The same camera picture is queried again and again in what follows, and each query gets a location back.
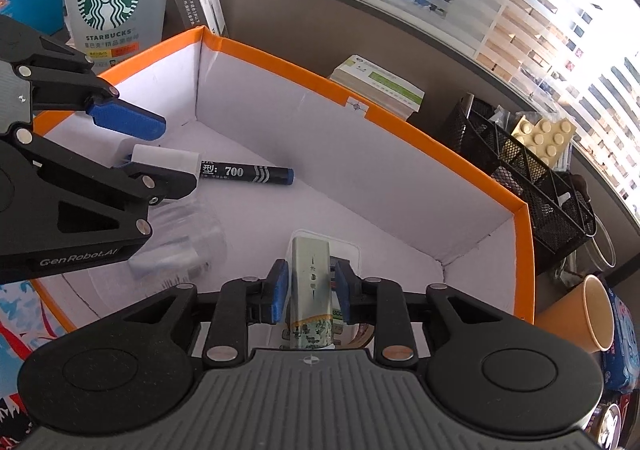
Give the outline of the orange cardboard box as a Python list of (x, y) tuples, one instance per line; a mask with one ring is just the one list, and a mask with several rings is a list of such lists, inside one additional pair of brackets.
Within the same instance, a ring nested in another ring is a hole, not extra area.
[(260, 277), (302, 230), (359, 251), (357, 271), (410, 292), (442, 282), (525, 321), (535, 315), (526, 204), (462, 157), (360, 96), (276, 56), (188, 30), (105, 73), (163, 115), (170, 149), (288, 166), (294, 183), (206, 180), (198, 199), (227, 256), (198, 283)]

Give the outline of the yellow building block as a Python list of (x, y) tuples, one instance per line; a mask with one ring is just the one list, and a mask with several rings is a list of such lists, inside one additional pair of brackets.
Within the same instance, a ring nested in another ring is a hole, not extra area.
[(550, 121), (540, 118), (532, 123), (521, 117), (511, 132), (511, 136), (535, 154), (549, 168), (554, 168), (573, 140), (576, 127), (568, 119)]

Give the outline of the green white rectangular tube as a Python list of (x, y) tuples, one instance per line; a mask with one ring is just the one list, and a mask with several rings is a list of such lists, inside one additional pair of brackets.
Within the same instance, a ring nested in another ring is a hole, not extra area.
[(335, 349), (334, 289), (330, 243), (295, 232), (288, 254), (290, 290), (282, 329), (286, 349)]

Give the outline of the white power adapter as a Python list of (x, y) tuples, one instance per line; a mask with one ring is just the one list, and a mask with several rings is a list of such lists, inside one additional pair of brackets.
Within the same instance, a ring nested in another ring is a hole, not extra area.
[(201, 162), (202, 156), (195, 152), (136, 144), (124, 167), (129, 170), (134, 170), (134, 168), (143, 170), (146, 167), (162, 168), (179, 171), (179, 173), (189, 173), (194, 178), (198, 178), (201, 172)]

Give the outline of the colourful anime desk mat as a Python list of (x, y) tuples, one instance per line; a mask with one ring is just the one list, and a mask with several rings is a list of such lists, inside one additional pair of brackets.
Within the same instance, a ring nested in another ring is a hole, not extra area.
[(65, 334), (28, 282), (1, 286), (0, 400), (1, 448), (14, 449), (32, 431), (17, 391), (17, 374), (36, 349)]

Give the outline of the black marker pen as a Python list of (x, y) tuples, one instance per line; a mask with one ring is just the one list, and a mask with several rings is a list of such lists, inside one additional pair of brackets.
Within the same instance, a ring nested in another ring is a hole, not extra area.
[(292, 185), (295, 173), (292, 168), (285, 167), (203, 161), (200, 177), (258, 184)]

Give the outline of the green white box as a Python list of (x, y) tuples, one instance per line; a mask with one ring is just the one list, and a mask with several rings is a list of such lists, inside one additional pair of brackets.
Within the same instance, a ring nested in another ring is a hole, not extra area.
[(335, 67), (330, 79), (401, 119), (418, 113), (424, 98), (414, 84), (357, 54)]

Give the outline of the blue patterned pouch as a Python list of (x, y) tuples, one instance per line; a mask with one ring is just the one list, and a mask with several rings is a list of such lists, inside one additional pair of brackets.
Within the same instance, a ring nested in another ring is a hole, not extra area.
[(614, 338), (612, 346), (602, 354), (604, 388), (629, 394), (639, 381), (639, 348), (634, 320), (628, 307), (612, 288), (608, 287), (606, 292), (613, 312)]

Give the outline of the paper cup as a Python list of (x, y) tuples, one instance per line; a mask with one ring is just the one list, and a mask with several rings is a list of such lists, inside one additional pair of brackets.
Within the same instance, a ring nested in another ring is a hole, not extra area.
[(585, 352), (606, 352), (614, 340), (613, 310), (604, 285), (594, 275), (541, 314), (535, 325), (568, 340)]

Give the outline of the black mesh organizer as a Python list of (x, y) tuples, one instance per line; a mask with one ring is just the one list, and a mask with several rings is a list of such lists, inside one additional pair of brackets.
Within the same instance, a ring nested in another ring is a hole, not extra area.
[(490, 118), (495, 109), (461, 101), (436, 138), (526, 202), (538, 274), (555, 267), (597, 232), (596, 215), (573, 173), (554, 171)]

